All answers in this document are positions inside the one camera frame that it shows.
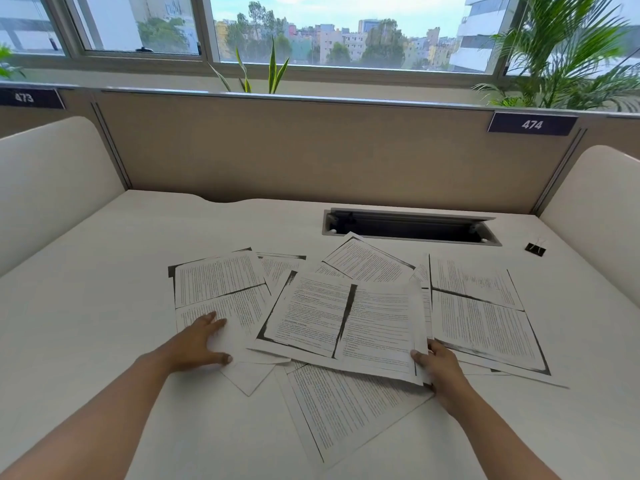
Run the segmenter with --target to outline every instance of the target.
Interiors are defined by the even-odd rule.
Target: desk surface
[[[322,258],[340,242],[321,234],[331,206],[340,207],[128,191],[0,278],[0,470],[175,332],[167,266],[247,246]],[[374,244],[409,262],[452,250],[507,262],[552,372],[570,389],[514,376],[475,376],[473,386],[565,480],[637,478],[640,310],[537,217],[484,215],[496,217],[488,225],[502,247]],[[540,237],[543,258],[523,250]],[[436,401],[326,477],[398,472],[484,478],[462,430]],[[273,374],[246,397],[212,371],[169,378],[128,476],[311,477]]]

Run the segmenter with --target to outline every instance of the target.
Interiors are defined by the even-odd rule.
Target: white divider panel
[[[123,192],[86,118],[0,139],[0,276]]]
[[[640,306],[640,161],[589,148],[540,218]]]

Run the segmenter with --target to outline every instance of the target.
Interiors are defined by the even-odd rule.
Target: person's right arm
[[[435,340],[429,348],[411,357],[429,371],[436,398],[460,423],[488,480],[560,480],[471,387],[456,355]]]

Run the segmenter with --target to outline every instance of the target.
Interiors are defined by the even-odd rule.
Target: blue sky
[[[238,12],[248,16],[250,1],[259,1],[298,27],[333,23],[355,32],[358,20],[394,18],[409,37],[425,36],[434,27],[440,27],[441,37],[455,37],[460,20],[468,14],[465,0],[211,0],[213,17],[235,20]]]

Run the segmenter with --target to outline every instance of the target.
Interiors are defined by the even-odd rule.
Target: binder clip
[[[527,247],[524,248],[525,251],[529,251],[532,254],[535,254],[536,256],[544,256],[546,249],[540,247],[540,244],[544,244],[545,240],[543,239],[542,242],[540,242],[540,240],[537,240],[535,244],[533,243],[528,243]]]

